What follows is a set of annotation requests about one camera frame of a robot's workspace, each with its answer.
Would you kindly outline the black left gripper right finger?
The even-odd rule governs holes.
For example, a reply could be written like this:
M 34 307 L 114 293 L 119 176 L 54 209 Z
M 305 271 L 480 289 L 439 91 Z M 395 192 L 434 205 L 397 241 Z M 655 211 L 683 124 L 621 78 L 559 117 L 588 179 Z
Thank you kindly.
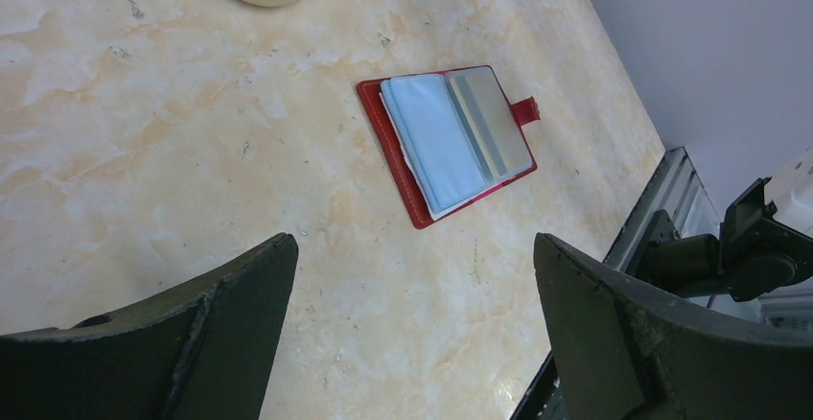
M 808 419 L 812 337 L 723 315 L 540 233 L 533 262 L 572 419 Z

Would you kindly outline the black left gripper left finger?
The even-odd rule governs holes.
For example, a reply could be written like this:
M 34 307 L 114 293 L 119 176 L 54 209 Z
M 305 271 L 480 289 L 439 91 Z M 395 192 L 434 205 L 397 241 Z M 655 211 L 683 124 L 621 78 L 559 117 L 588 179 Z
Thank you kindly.
M 1 338 L 5 419 L 255 419 L 294 284 L 280 233 L 226 264 L 67 329 Z

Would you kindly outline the red card holder wallet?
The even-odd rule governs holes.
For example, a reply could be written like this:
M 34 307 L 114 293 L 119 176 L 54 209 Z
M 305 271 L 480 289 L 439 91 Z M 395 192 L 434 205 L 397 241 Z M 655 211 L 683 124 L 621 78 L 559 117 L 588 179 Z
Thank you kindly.
M 443 77 L 449 71 L 480 66 L 492 68 L 478 65 L 366 80 L 357 85 L 361 104 L 417 229 L 431 226 L 537 168 L 523 127 L 539 120 L 538 104 L 532 97 L 510 102 L 499 83 L 521 127 L 533 166 L 502 183 L 486 181 Z

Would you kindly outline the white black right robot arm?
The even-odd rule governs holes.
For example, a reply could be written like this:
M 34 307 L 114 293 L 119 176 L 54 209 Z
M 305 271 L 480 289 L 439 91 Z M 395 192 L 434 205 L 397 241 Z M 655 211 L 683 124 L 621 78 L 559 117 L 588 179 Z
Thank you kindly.
M 811 332 L 812 151 L 724 212 L 687 151 L 666 152 L 605 261 L 713 311 Z

